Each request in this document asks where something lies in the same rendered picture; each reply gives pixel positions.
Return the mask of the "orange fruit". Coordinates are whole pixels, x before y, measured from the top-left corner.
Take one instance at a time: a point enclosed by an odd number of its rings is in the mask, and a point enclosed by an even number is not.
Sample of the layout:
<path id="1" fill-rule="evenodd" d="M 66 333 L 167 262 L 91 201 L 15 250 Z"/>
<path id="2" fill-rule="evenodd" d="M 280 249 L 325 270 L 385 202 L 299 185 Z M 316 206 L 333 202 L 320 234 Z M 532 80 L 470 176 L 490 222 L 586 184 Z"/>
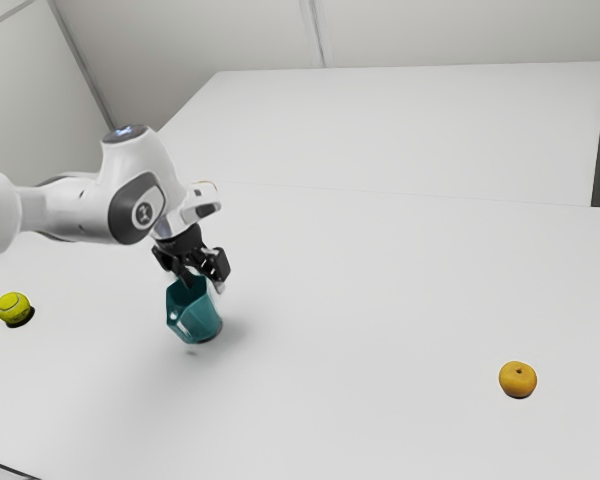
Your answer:
<path id="1" fill-rule="evenodd" d="M 535 391 L 538 377 L 530 365 L 520 361 L 509 361 L 501 367 L 498 382 L 509 397 L 524 399 Z"/>

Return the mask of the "yellow tennis ball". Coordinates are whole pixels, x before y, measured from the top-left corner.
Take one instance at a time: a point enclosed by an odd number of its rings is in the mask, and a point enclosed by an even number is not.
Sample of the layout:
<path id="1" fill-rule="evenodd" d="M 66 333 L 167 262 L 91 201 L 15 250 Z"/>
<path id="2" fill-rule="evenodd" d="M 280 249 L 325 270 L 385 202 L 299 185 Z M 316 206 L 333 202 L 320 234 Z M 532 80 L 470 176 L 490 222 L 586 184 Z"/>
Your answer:
<path id="1" fill-rule="evenodd" d="M 9 327 L 27 321 L 31 312 L 28 297 L 20 292 L 8 292 L 0 297 L 0 320 Z"/>

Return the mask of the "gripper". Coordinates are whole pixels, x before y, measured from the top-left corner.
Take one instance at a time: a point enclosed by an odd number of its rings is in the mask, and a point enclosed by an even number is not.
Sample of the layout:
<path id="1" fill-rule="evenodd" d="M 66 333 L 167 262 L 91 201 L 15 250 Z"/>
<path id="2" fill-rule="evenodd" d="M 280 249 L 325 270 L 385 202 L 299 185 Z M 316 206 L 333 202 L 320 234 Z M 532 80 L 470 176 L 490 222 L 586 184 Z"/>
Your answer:
<path id="1" fill-rule="evenodd" d="M 228 257 L 223 248 L 206 246 L 199 224 L 194 223 L 173 238 L 157 240 L 152 253 L 159 265 L 172 272 L 187 289 L 195 283 L 191 267 L 211 281 L 218 295 L 224 292 L 225 280 L 231 273 Z"/>

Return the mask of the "teal faceted mug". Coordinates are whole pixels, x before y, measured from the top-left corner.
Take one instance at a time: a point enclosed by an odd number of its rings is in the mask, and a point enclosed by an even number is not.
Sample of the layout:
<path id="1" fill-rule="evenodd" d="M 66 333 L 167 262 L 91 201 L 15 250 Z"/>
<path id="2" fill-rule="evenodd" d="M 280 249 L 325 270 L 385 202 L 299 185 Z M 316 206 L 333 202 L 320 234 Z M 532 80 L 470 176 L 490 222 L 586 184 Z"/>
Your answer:
<path id="1" fill-rule="evenodd" d="M 194 275 L 187 286 L 181 279 L 166 289 L 166 324 L 186 344 L 201 344 L 214 339 L 222 320 L 208 292 L 204 276 Z"/>

